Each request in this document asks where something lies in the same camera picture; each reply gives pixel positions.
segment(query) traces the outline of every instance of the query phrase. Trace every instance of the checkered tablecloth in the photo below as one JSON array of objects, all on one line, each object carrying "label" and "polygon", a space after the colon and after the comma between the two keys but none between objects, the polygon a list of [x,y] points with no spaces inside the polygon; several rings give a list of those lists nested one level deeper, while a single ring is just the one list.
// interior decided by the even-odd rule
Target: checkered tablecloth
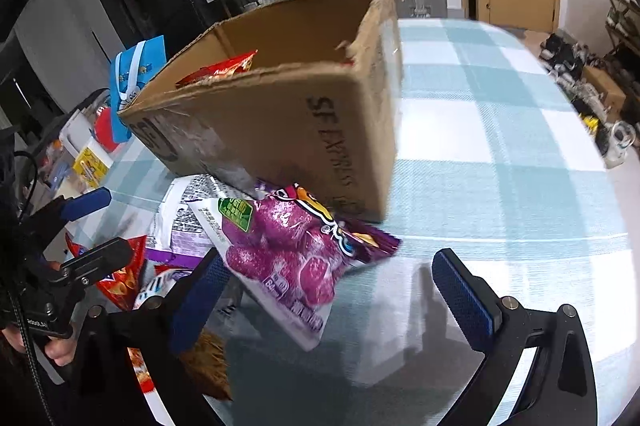
[{"label": "checkered tablecloth", "polygon": [[[388,217],[398,255],[350,273],[320,345],[303,352],[249,298],[226,343],[235,426],[437,424],[478,367],[434,288],[450,247],[498,295],[572,303],[593,360],[600,424],[638,387],[636,280],[600,156],[520,42],[486,24],[401,21],[402,125]],[[172,175],[133,140],[111,168],[111,206],[78,240],[143,234]],[[492,424],[508,416],[526,351]]]}]

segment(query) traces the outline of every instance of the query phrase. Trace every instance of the open cardboard box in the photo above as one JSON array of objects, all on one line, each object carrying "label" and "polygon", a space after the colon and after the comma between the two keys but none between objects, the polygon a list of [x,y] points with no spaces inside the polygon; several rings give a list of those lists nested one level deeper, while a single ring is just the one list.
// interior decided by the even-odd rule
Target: open cardboard box
[{"label": "open cardboard box", "polygon": [[[385,214],[402,58],[394,0],[283,0],[213,25],[119,116],[178,175],[297,182],[332,208]],[[252,50],[252,69],[177,89]]]}]

